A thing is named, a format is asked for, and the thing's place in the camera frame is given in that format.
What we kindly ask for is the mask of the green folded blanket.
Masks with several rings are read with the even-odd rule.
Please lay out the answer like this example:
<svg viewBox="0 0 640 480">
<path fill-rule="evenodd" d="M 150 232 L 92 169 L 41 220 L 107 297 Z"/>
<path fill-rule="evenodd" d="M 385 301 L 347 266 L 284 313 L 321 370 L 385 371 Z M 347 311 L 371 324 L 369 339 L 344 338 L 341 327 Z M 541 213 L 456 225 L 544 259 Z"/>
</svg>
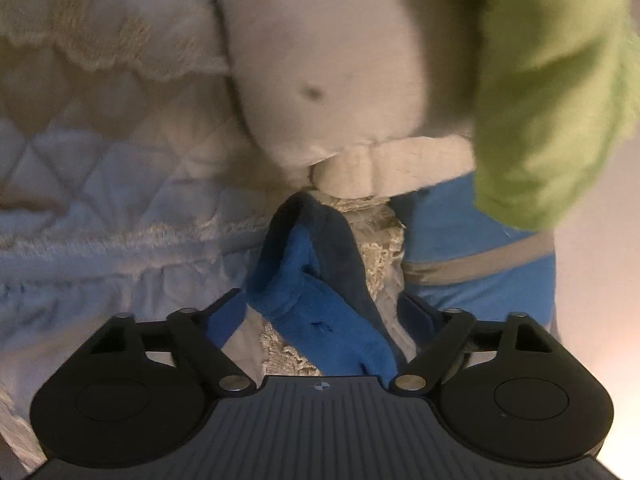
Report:
<svg viewBox="0 0 640 480">
<path fill-rule="evenodd" d="M 631 0 L 480 0 L 475 203 L 554 228 L 639 119 Z"/>
</svg>

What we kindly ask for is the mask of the left blue striped pillow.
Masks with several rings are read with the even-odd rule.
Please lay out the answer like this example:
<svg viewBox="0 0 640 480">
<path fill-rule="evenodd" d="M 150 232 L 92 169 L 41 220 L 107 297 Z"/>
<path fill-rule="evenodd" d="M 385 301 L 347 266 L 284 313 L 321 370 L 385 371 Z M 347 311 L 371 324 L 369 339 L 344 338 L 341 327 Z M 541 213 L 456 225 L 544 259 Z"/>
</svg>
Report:
<svg viewBox="0 0 640 480">
<path fill-rule="evenodd" d="M 482 321 L 524 312 L 551 326 L 553 233 L 505 226 L 480 212 L 474 198 L 472 174 L 392 198 L 405 227 L 406 289 L 436 309 L 460 308 Z"/>
</svg>

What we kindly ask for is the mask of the beige folded comforter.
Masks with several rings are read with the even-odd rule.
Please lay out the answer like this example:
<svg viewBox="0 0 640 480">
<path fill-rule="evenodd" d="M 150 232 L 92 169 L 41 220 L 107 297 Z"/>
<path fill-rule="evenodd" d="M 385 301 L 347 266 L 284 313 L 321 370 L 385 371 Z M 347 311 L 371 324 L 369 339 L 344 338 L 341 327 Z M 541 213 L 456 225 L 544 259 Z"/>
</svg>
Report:
<svg viewBox="0 0 640 480">
<path fill-rule="evenodd" d="M 309 188 L 346 214 L 399 347 L 387 200 L 463 174 L 475 0 L 1 0 L 1 463 L 113 314 L 206 307 Z"/>
</svg>

